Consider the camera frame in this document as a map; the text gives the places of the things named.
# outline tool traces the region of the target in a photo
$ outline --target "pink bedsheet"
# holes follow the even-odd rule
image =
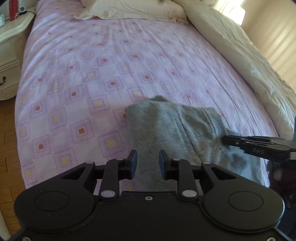
[[[126,157],[124,109],[156,95],[214,107],[242,135],[277,135],[250,87],[194,26],[73,20],[82,9],[78,0],[37,4],[16,99],[27,188],[85,161]],[[133,189],[132,182],[121,189]]]

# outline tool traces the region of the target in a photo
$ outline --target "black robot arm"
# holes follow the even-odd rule
[[[271,189],[210,162],[169,159],[161,150],[162,176],[178,182],[177,192],[120,195],[119,180],[132,179],[136,164],[132,150],[127,159],[83,163],[27,189],[15,201],[22,229],[11,241],[289,240],[276,228],[284,203]]]

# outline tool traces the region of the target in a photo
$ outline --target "pillow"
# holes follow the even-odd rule
[[[167,22],[187,22],[187,15],[182,6],[165,0],[81,0],[86,8],[76,14],[76,20],[93,17],[101,19],[141,18]]]

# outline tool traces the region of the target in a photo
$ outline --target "gray towel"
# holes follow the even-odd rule
[[[131,147],[138,151],[134,185],[139,191],[173,191],[176,181],[161,177],[158,153],[182,158],[192,165],[210,161],[257,183],[263,183],[260,158],[236,147],[224,146],[221,137],[237,135],[226,129],[213,108],[194,108],[169,102],[162,96],[126,108]]]

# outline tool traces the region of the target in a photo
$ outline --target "white duvet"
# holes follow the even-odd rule
[[[186,11],[196,29],[241,74],[265,106],[274,126],[285,139],[292,139],[296,114],[296,94],[274,71],[230,18],[197,0],[174,0]]]

